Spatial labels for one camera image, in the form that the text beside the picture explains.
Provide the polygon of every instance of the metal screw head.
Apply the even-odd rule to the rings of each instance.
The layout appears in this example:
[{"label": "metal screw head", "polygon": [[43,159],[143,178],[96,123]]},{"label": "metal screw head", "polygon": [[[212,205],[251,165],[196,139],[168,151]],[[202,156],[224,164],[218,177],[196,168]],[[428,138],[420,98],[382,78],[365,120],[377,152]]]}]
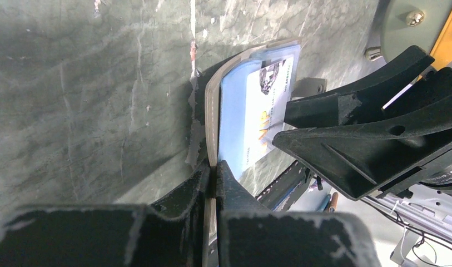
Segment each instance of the metal screw head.
[{"label": "metal screw head", "polygon": [[417,26],[424,21],[424,17],[425,14],[422,11],[414,10],[406,16],[406,24],[411,27]]}]

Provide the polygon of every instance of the blue booklet cover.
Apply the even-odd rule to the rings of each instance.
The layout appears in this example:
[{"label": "blue booklet cover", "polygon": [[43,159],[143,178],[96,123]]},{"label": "blue booklet cover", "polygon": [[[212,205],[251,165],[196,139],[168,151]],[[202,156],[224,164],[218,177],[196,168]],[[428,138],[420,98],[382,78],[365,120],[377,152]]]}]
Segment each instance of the blue booklet cover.
[{"label": "blue booklet cover", "polygon": [[274,149],[299,52],[299,44],[257,51],[221,81],[218,160],[227,161],[236,179]]}]

